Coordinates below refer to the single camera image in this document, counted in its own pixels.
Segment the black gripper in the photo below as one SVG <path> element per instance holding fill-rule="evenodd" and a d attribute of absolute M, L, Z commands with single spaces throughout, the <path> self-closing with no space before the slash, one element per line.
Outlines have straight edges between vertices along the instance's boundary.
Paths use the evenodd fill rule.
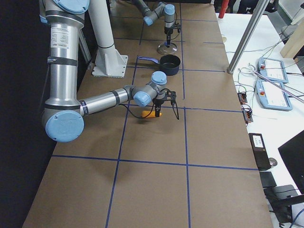
<path fill-rule="evenodd" d="M 173 27 L 164 27 L 164 33 L 166 34 L 166 46 L 171 45 L 171 34 L 173 33 Z"/>
<path fill-rule="evenodd" d="M 166 93 L 157 95 L 152 101 L 155 105 L 155 117 L 160 117 L 161 115 L 161 106 L 166 101 L 167 95 Z"/>

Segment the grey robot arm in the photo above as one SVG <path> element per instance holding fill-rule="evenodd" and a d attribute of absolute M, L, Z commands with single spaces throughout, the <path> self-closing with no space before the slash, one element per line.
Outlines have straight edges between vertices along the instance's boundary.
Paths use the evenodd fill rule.
<path fill-rule="evenodd" d="M 126 85 L 83 100 L 76 97 L 78 43 L 85 24 L 85 13 L 92 22 L 98 44 L 94 76 L 123 77 L 128 56 L 114 45 L 107 3 L 104 0 L 42 0 L 40 20 L 50 26 L 50 97 L 45 102 L 42 123 L 49 138 L 70 142 L 84 129 L 84 116 L 134 100 L 144 107 L 161 99 L 166 74 L 156 71 L 142 87 Z"/>
<path fill-rule="evenodd" d="M 143 20 L 147 26 L 151 26 L 157 19 L 164 17 L 164 33 L 166 34 L 165 46 L 171 46 L 171 34 L 175 26 L 175 6 L 160 2 L 155 9 L 150 9 L 143 0 L 132 0 L 137 9 L 141 12 Z"/>

